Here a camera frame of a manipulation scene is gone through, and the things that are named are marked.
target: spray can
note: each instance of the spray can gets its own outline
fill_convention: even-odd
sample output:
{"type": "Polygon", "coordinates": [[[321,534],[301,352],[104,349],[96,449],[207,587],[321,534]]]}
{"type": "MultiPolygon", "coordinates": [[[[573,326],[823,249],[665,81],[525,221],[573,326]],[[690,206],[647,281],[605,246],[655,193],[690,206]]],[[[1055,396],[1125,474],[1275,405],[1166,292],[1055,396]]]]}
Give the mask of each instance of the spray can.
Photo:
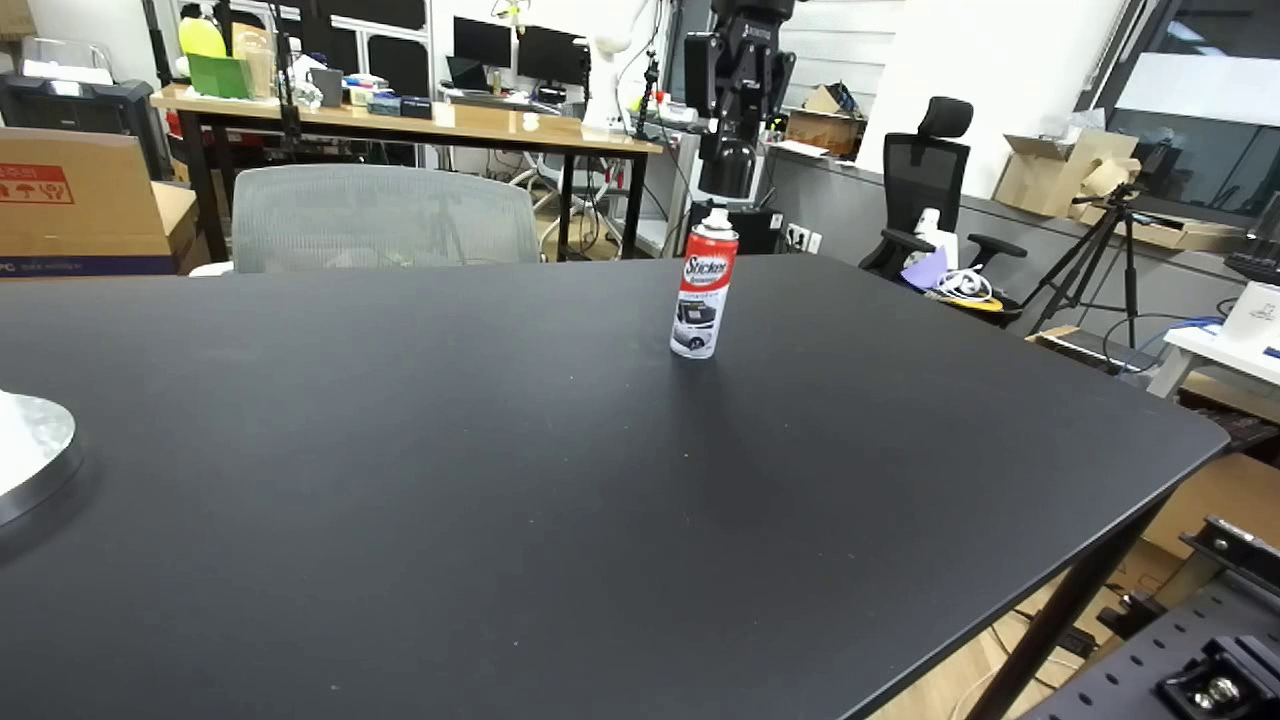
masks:
{"type": "Polygon", "coordinates": [[[678,295],[676,295],[676,320],[671,320],[671,352],[683,360],[712,360],[726,284],[737,272],[737,233],[726,225],[724,209],[712,209],[683,246],[683,272],[678,272],[678,295]]]}

